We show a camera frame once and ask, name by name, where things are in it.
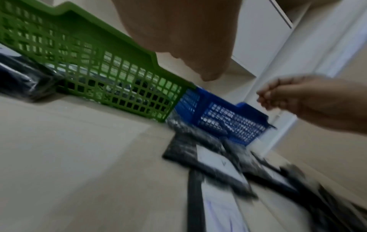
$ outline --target plastic basket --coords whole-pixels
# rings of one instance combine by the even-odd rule
[[[0,43],[65,74],[59,90],[164,122],[190,82],[71,2],[0,0]]]
[[[272,127],[268,116],[252,106],[233,105],[202,88],[188,89],[175,110],[184,121],[246,146]]]

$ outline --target black item in basket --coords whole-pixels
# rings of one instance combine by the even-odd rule
[[[163,158],[194,168],[226,183],[239,195],[257,197],[242,173],[226,157],[206,149],[187,135],[176,134]]]
[[[264,179],[271,179],[267,171],[244,145],[234,143],[228,139],[223,139],[222,144],[227,153],[240,164],[243,173],[250,173],[251,175]]]
[[[51,69],[0,44],[0,92],[35,101],[56,91],[63,79]]]
[[[187,231],[249,232],[231,189],[191,170],[187,188]]]
[[[209,150],[223,155],[226,154],[226,151],[218,138],[214,137],[206,131],[203,131],[200,128],[187,124],[181,119],[176,110],[173,110],[170,116],[167,118],[167,124],[175,132],[187,135],[199,141]]]

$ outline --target beige tabletop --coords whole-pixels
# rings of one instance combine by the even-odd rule
[[[186,231],[188,169],[161,158],[164,124],[58,94],[0,96],[0,112],[0,231]],[[238,198],[252,232],[309,231],[304,210],[253,188]]]

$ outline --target white panel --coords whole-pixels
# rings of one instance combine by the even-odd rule
[[[259,76],[291,33],[290,27],[269,0],[245,0],[233,56]]]

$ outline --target paper label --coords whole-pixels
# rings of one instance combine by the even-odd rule
[[[201,184],[206,232],[248,232],[242,213],[230,190]]]
[[[0,44],[0,53],[4,54],[4,55],[10,55],[13,57],[20,57],[22,56],[21,54],[11,50],[10,48],[8,48],[5,45]]]
[[[280,183],[282,183],[282,184],[284,184],[284,185],[287,185],[288,187],[290,187],[290,188],[293,188],[293,189],[295,189],[288,181],[287,181],[287,179],[284,177],[284,176],[282,176],[282,175],[280,175],[279,173],[277,173],[277,172],[275,172],[275,171],[273,171],[273,170],[271,170],[270,168],[268,168],[268,167],[265,167],[265,166],[263,166],[264,167],[264,169],[265,169],[265,171],[274,179],[274,180],[276,180],[276,181],[279,181]]]
[[[227,158],[199,145],[196,146],[196,149],[198,153],[198,161],[200,163],[203,163],[209,167],[217,169],[235,178],[236,180],[241,181],[242,183],[248,184],[247,180],[242,175],[242,173],[239,173]]]

